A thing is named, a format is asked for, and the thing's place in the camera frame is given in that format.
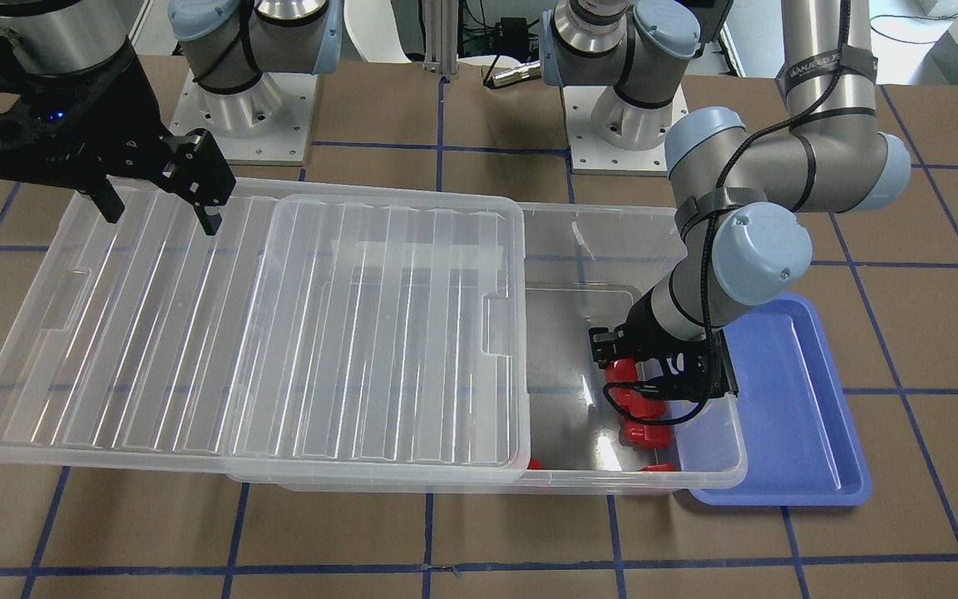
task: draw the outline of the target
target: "metal post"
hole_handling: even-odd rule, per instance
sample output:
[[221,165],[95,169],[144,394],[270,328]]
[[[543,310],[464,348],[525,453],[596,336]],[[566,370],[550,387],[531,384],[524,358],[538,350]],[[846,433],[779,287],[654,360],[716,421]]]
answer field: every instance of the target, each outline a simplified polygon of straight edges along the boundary
[[423,0],[427,53],[423,68],[446,77],[457,76],[457,16],[460,0]]

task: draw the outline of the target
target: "red object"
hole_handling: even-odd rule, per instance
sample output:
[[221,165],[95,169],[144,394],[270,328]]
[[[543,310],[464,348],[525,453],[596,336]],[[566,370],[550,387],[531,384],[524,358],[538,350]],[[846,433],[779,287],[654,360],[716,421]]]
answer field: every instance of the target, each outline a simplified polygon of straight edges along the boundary
[[673,463],[654,463],[653,466],[642,468],[642,473],[677,473],[678,468]]
[[[631,358],[616,360],[605,368],[605,380],[609,383],[633,383],[638,380],[638,364]],[[668,412],[662,401],[643,398],[630,389],[611,389],[612,399],[636,418],[660,418]],[[670,426],[638,424],[624,418],[623,433],[635,446],[643,448],[666,448],[672,443]]]

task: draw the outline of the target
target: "transparent plastic lid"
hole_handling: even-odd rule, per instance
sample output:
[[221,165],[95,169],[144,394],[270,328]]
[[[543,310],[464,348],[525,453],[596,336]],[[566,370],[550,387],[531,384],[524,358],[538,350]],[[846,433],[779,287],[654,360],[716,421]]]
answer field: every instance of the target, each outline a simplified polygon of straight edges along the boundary
[[504,483],[529,458],[522,212],[240,179],[73,198],[0,353],[0,462]]

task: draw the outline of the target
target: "light blue joint cap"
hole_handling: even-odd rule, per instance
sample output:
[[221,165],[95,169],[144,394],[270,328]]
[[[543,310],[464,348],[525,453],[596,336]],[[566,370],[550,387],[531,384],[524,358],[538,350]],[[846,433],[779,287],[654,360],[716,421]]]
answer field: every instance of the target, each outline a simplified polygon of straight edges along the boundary
[[745,128],[737,112],[725,106],[708,106],[695,110],[680,118],[668,131],[664,140],[664,158],[668,162],[668,171],[672,171],[682,156],[714,134],[735,126]]
[[168,22],[176,39],[190,42],[213,33],[236,10],[239,10],[239,0],[171,0]]
[[343,0],[328,0],[328,15],[323,22],[323,41],[316,52],[313,75],[327,75],[338,69],[343,49]]
[[871,187],[871,192],[867,193],[867,197],[848,212],[886,208],[887,205],[893,204],[896,198],[901,197],[905,187],[908,187],[911,156],[904,147],[904,141],[890,136],[889,133],[878,134],[886,139],[886,166],[882,167],[881,175],[878,176],[875,186]]
[[697,53],[700,23],[693,12],[675,0],[639,0],[635,23],[643,35],[673,57],[692,58]]
[[719,287],[746,306],[771,302],[811,264],[811,236],[781,205],[760,201],[731,212],[712,242]]
[[542,81],[553,87],[563,87],[560,66],[556,65],[556,42],[552,37],[552,11],[542,13],[542,31],[539,31],[539,57],[542,62]]

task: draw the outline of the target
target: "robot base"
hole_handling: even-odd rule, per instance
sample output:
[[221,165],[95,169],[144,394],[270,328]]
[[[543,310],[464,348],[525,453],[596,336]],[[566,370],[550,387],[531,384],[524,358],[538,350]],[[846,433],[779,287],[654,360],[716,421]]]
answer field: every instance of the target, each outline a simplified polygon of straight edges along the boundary
[[[604,87],[564,87],[564,121],[571,146],[571,170],[581,175],[643,175],[666,177],[663,136],[649,151],[627,151],[602,140],[590,122],[597,98]],[[672,100],[670,125],[687,114],[685,95],[678,88]]]
[[309,148],[309,127],[316,107],[316,76],[292,72],[274,72],[269,77],[276,83],[289,112],[280,115],[274,126],[258,136],[229,136],[218,131],[203,116],[203,91],[187,72],[180,92],[180,101],[172,114],[170,131],[185,136],[197,128],[213,132],[220,151],[229,164],[261,164],[262,166],[303,166]]

